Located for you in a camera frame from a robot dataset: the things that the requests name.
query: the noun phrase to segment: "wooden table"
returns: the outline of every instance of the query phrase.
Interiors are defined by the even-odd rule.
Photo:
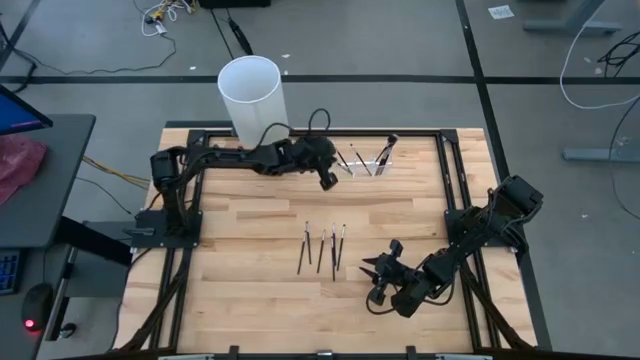
[[[160,148],[184,145],[187,133],[165,129]],[[473,203],[484,206],[487,189],[496,186],[484,132],[458,129],[458,136]],[[235,139],[218,140],[221,146],[237,145]],[[351,154],[353,143],[364,156],[376,154],[386,142],[384,137],[332,140],[343,154]],[[371,282],[358,269],[362,258],[388,252],[392,238],[401,240],[401,261],[411,266],[447,246],[435,140],[401,138],[393,167],[379,178],[352,179],[337,167],[334,171],[340,182],[323,192],[316,174],[270,178],[246,170],[207,170],[202,240],[193,254],[179,352],[226,353],[230,345],[239,345],[241,353],[402,353],[407,345],[424,353],[471,351],[460,281],[447,306],[424,304],[409,319],[395,313],[374,316],[365,308]],[[454,189],[461,208],[457,185]],[[148,201],[154,194],[151,189]],[[305,221],[311,224],[313,265],[305,254],[296,275]],[[330,232],[334,222],[338,228],[347,224],[347,236],[332,282],[329,242],[320,274],[316,265],[321,232]],[[505,248],[482,252],[494,302],[523,339],[535,343],[515,256]],[[133,335],[155,304],[164,253],[151,251],[131,270],[116,347]],[[488,346],[484,315],[476,305]],[[380,310],[388,307],[389,300]],[[167,310],[166,319],[171,312]],[[169,321],[165,324],[166,344]]]

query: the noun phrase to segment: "white cable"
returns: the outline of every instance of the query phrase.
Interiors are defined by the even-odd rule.
[[[147,14],[149,12],[151,12],[151,10],[157,9],[157,8],[161,7],[162,5],[164,5],[164,4],[165,4],[165,0],[162,0],[160,2],[160,4],[150,7],[149,9],[147,9],[147,11],[144,12],[144,14],[142,14],[142,22],[140,24],[140,32],[142,33],[142,35],[144,35],[146,37],[151,37],[151,36],[156,36],[156,35],[160,34],[159,31],[156,31],[156,32],[151,33],[151,34],[148,34],[148,33],[144,32],[144,25],[146,24],[145,23],[145,19],[147,18]],[[171,21],[176,21],[178,19],[178,14],[174,10],[174,8],[181,9],[182,6],[179,5],[179,4],[175,4],[175,3],[169,5],[169,7],[167,8],[166,12],[169,14],[169,19],[171,19]]]
[[[576,45],[576,41],[578,41],[578,38],[580,37],[580,35],[582,35],[582,32],[584,32],[584,29],[586,29],[589,23],[591,22],[591,20],[593,20],[593,18],[596,17],[596,15],[598,14],[601,8],[602,8],[602,5],[600,5],[600,7],[598,7],[598,9],[593,13],[593,15],[591,15],[589,20],[585,21],[580,31],[578,31],[578,34],[576,35],[576,37],[573,39],[573,42],[571,43],[571,47],[569,47],[569,52],[567,53],[567,57],[564,60],[564,66],[562,67],[562,72],[560,73],[560,90],[562,90],[562,94],[564,95],[564,98],[569,102],[569,104],[582,110],[598,110],[598,109],[604,109],[604,108],[613,107],[613,106],[626,105],[636,101],[636,99],[640,97],[640,94],[638,94],[635,97],[620,103],[604,104],[604,105],[597,105],[597,106],[584,106],[584,105],[576,104],[571,99],[569,99],[569,95],[567,95],[567,92],[564,89],[564,84],[562,83],[562,80],[564,78],[564,73],[567,70],[567,64],[569,64],[569,58],[571,57],[571,53],[573,52],[573,47]]]

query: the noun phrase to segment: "computer screen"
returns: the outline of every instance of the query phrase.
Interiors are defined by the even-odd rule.
[[[0,135],[51,126],[51,120],[0,86]]]

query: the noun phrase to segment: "computer mouse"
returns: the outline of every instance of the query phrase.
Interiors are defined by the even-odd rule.
[[[38,284],[29,289],[22,303],[22,324],[29,331],[39,331],[47,326],[53,288],[49,284]]]

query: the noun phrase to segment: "white trash can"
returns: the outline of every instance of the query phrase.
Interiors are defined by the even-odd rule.
[[[218,89],[240,142],[247,148],[258,145],[265,129],[274,122],[289,124],[280,69],[267,58],[243,56],[231,61],[220,71]],[[273,126],[262,145],[288,136],[288,129]]]

